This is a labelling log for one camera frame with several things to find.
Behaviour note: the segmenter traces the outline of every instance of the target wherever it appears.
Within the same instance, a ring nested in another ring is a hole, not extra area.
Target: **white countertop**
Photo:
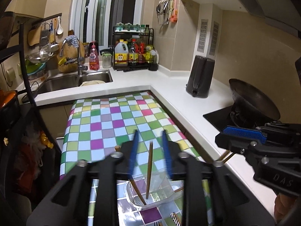
[[[138,70],[124,73],[114,71],[112,68],[109,70],[113,82],[40,94],[35,98],[36,104],[42,106],[81,98],[150,90],[213,159],[224,153],[225,150],[218,148],[214,142],[219,131],[203,117],[203,114],[233,104],[228,86],[213,79],[208,98],[194,98],[185,90],[188,77],[171,77],[160,71]],[[245,158],[235,155],[226,165],[273,215],[276,195],[271,189],[253,180],[253,169]]]

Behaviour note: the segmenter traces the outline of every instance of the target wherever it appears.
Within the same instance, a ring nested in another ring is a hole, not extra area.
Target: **clear plastic tray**
[[[174,190],[183,187],[183,181],[169,181],[166,172],[156,172],[151,176],[150,192],[146,199],[146,182],[145,176],[134,178],[146,205],[142,203],[130,181],[124,184],[124,191],[127,201],[138,211],[147,210],[159,206],[160,204],[178,199],[183,195],[183,190],[177,193]]]

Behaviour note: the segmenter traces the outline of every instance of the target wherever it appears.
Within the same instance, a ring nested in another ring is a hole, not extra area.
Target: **human hand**
[[[280,222],[295,204],[296,197],[288,197],[283,194],[277,195],[275,199],[274,216]]]

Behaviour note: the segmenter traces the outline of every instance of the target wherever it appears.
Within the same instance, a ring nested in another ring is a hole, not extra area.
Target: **black stovetop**
[[[239,111],[235,104],[226,108],[203,115],[220,132],[227,126],[243,127],[255,129],[257,126],[264,126],[264,123],[258,123],[255,120],[247,120]]]

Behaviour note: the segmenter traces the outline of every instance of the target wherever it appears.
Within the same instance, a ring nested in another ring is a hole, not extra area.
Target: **ventilation grille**
[[[215,55],[218,35],[219,35],[219,24],[214,22],[209,55],[212,56]]]
[[[205,50],[207,28],[208,28],[208,20],[202,19],[201,20],[201,29],[200,29],[200,38],[199,38],[199,44],[198,44],[198,52],[201,52],[201,53],[203,53]]]

